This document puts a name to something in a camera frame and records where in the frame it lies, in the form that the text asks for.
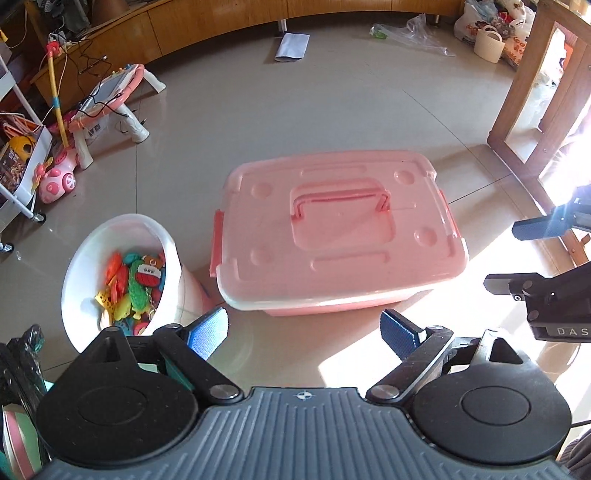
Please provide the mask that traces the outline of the white plastic bucket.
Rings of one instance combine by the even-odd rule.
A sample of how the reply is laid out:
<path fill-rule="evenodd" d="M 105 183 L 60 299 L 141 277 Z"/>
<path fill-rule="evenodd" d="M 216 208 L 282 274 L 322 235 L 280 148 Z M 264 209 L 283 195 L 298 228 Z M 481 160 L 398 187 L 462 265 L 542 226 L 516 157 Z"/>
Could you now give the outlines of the white plastic bucket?
<path fill-rule="evenodd" d="M 61 316 L 66 335 L 82 352 L 100 333 L 100 309 L 94 295 L 104 284 L 107 261 L 114 252 L 122 254 L 162 253 L 166 278 L 159 306 L 146 335 L 167 324 L 183 326 L 213 308 L 213 301 L 192 273 L 181 263 L 176 244 L 167 230 L 141 214 L 114 217 L 93 230 L 70 261 L 61 292 Z"/>

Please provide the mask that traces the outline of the orange crab toy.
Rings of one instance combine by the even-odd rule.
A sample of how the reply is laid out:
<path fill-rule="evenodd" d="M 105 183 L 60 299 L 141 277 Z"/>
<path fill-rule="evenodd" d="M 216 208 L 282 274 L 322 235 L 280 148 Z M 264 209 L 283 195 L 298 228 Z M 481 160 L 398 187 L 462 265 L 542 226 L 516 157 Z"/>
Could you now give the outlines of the orange crab toy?
<path fill-rule="evenodd" d="M 109 258 L 105 270 L 105 285 L 108 287 L 109 298 L 117 303 L 126 293 L 128 284 L 128 268 L 123 262 L 119 251 Z"/>

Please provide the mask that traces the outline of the pink storage box lid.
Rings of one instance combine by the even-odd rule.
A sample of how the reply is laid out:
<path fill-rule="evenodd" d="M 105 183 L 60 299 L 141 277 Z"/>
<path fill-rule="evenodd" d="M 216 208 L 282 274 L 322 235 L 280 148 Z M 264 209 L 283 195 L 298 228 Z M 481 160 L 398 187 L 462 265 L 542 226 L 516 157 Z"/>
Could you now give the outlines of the pink storage box lid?
<path fill-rule="evenodd" d="M 469 260 L 432 163 L 367 150 L 250 162 L 226 179 L 211 275 L 230 306 L 273 315 L 384 305 Z"/>

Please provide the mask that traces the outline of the pink plastic storage box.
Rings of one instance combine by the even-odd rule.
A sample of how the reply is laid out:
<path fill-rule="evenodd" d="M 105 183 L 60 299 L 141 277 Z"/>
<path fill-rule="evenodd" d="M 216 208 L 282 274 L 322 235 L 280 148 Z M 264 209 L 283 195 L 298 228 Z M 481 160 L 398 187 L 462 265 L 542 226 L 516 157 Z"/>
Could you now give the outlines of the pink plastic storage box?
<path fill-rule="evenodd" d="M 291 316 L 396 303 L 457 277 L 467 263 L 440 189 L 235 198 L 214 215 L 211 276 L 240 311 Z"/>

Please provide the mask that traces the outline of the black plastic bag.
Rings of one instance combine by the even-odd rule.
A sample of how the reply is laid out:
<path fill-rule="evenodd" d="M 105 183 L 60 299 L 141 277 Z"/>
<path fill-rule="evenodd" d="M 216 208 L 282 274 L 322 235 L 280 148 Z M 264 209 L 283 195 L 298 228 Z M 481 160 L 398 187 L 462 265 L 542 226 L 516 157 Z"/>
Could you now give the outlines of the black plastic bag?
<path fill-rule="evenodd" d="M 39 354 L 45 338 L 33 324 L 20 337 L 1 344 L 1 405 L 20 404 L 35 411 L 47 393 Z"/>

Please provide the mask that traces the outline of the beige small basket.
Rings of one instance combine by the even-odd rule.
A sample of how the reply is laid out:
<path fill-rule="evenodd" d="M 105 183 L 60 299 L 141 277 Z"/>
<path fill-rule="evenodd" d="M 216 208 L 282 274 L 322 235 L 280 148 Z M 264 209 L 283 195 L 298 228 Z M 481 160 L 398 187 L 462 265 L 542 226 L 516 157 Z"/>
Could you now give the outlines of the beige small basket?
<path fill-rule="evenodd" d="M 481 59 L 496 64 L 501 59 L 505 42 L 501 34 L 490 25 L 481 28 L 474 45 L 474 53 Z"/>

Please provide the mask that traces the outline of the pink toy car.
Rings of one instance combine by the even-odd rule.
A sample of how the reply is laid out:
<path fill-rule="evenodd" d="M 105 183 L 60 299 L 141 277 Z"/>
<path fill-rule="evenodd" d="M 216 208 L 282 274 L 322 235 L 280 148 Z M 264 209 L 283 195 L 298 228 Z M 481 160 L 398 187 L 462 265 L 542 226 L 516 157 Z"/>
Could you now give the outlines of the pink toy car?
<path fill-rule="evenodd" d="M 76 187 L 74 170 L 78 166 L 78 155 L 74 148 L 62 148 L 55 156 L 39 163 L 33 174 L 33 190 L 39 200 L 51 204 L 72 192 Z"/>

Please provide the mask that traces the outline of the clear plastic bag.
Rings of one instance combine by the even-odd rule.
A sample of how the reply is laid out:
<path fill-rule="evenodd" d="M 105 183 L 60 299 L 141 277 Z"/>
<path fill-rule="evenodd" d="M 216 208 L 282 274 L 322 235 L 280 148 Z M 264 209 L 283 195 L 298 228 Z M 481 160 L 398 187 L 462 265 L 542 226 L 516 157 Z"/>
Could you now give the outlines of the clear plastic bag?
<path fill-rule="evenodd" d="M 411 18 L 404 27 L 376 23 L 370 27 L 370 36 L 381 41 L 395 42 L 414 50 L 455 57 L 455 54 L 432 33 L 425 14 Z"/>

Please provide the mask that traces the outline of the pink kids drawing table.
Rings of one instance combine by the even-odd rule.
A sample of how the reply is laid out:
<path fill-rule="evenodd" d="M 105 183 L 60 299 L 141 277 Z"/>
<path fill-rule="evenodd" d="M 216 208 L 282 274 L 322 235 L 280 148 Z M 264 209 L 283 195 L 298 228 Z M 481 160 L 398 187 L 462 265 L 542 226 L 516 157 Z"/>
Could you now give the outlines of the pink kids drawing table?
<path fill-rule="evenodd" d="M 149 137 L 149 131 L 126 105 L 129 97 L 143 81 L 157 94 L 166 89 L 166 85 L 143 64 L 129 64 L 101 80 L 77 108 L 68 122 L 68 130 L 74 140 L 78 165 L 82 170 L 93 163 L 84 132 L 103 117 L 110 114 L 119 117 L 126 125 L 125 132 L 135 144 L 142 143 Z"/>

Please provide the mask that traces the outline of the white rolling cart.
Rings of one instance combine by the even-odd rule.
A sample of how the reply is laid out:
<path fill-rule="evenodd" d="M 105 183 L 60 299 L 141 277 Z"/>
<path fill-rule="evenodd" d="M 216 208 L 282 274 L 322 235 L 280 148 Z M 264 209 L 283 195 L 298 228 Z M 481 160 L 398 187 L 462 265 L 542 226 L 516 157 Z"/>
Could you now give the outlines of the white rolling cart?
<path fill-rule="evenodd" d="M 1 100 L 10 94 L 16 96 L 25 114 L 1 111 L 1 232 L 18 216 L 45 222 L 46 216 L 35 205 L 40 171 L 48 166 L 53 141 L 1 60 Z"/>

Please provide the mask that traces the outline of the wooden tv cabinet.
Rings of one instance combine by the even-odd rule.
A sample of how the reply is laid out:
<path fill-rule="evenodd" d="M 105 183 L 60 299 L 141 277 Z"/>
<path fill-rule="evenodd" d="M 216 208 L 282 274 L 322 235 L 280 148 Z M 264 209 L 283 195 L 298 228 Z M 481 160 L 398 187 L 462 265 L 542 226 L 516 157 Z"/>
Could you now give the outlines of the wooden tv cabinet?
<path fill-rule="evenodd" d="M 297 17 L 343 12 L 425 13 L 457 17 L 463 3 L 449 0 L 386 1 L 154 1 L 133 9 L 54 60 L 67 111 L 99 78 L 127 64 L 148 64 L 200 41 L 242 28 Z"/>

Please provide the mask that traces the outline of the white paper on floor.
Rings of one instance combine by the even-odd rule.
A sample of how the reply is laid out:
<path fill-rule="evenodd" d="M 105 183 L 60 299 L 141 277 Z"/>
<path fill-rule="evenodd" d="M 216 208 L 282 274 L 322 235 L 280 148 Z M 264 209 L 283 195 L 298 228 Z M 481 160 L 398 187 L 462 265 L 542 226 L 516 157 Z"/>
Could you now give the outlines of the white paper on floor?
<path fill-rule="evenodd" d="M 303 33 L 284 33 L 277 47 L 274 61 L 276 62 L 294 62 L 304 59 L 308 50 L 310 36 Z"/>

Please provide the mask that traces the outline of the yellow toy microphone stand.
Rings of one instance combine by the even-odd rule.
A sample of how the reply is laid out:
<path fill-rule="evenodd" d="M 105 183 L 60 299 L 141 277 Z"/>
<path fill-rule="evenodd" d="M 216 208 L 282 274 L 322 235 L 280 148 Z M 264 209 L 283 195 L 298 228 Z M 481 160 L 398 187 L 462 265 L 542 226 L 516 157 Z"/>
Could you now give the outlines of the yellow toy microphone stand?
<path fill-rule="evenodd" d="M 58 131 L 60 134 L 62 146 L 65 150 L 69 149 L 69 140 L 61 112 L 61 103 L 59 100 L 58 86 L 55 76 L 54 57 L 60 52 L 60 45 L 57 41 L 48 41 L 46 44 L 47 68 L 50 90 L 52 95 L 53 111 L 56 117 Z"/>

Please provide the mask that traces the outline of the red bear keychain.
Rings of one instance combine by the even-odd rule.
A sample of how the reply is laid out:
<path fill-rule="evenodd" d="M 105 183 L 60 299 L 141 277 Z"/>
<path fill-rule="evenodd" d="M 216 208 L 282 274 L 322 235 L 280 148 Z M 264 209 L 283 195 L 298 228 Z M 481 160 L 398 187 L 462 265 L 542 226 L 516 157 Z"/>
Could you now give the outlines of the red bear keychain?
<path fill-rule="evenodd" d="M 137 266 L 135 280 L 143 287 L 156 288 L 160 285 L 164 262 L 160 257 L 145 255 Z"/>

